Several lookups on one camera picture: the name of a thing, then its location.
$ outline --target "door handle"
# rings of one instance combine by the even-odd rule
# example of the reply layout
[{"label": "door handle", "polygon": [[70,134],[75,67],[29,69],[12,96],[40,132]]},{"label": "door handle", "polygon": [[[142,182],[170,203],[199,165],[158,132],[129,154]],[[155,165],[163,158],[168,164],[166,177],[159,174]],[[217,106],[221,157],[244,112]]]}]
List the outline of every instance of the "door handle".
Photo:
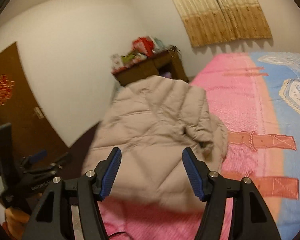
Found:
[{"label": "door handle", "polygon": [[41,112],[41,110],[40,110],[40,108],[39,107],[35,107],[34,108],[34,112],[36,113],[36,115],[37,115],[37,117],[39,118],[39,119],[43,119],[44,118],[44,115],[43,115],[43,113]]}]

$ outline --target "curtain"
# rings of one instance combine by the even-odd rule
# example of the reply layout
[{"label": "curtain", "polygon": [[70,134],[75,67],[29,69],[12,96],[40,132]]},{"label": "curtain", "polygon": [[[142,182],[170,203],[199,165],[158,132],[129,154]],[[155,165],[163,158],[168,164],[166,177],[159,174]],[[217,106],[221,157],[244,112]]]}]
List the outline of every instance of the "curtain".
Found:
[{"label": "curtain", "polygon": [[272,38],[258,0],[173,0],[192,47]]}]

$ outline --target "bed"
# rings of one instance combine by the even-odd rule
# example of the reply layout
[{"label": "bed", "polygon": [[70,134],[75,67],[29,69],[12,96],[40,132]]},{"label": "bed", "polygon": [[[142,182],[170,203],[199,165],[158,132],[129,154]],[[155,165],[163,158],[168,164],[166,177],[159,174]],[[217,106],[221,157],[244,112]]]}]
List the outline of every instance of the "bed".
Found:
[{"label": "bed", "polygon": [[[251,177],[282,240],[300,239],[300,54],[221,54],[191,84],[207,91],[210,111],[229,129],[222,175]],[[231,202],[222,240],[229,234]],[[109,235],[124,231],[136,240],[194,239],[202,218],[110,197],[99,207]]]}]

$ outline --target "red bag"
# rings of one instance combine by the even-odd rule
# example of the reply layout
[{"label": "red bag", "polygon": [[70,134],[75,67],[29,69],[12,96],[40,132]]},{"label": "red bag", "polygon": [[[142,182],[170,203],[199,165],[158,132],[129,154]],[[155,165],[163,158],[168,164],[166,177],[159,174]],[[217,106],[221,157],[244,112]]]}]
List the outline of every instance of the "red bag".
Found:
[{"label": "red bag", "polygon": [[153,55],[154,43],[149,37],[142,37],[132,42],[132,49],[136,49],[147,57]]}]

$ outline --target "red paper cut decoration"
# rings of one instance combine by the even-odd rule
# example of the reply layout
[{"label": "red paper cut decoration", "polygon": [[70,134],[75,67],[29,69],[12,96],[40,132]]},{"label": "red paper cut decoration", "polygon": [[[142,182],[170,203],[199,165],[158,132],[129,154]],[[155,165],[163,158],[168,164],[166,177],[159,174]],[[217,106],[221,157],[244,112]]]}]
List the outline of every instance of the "red paper cut decoration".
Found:
[{"label": "red paper cut decoration", "polygon": [[8,99],[12,96],[12,87],[15,82],[10,81],[7,75],[1,75],[0,77],[0,105],[4,105]]}]

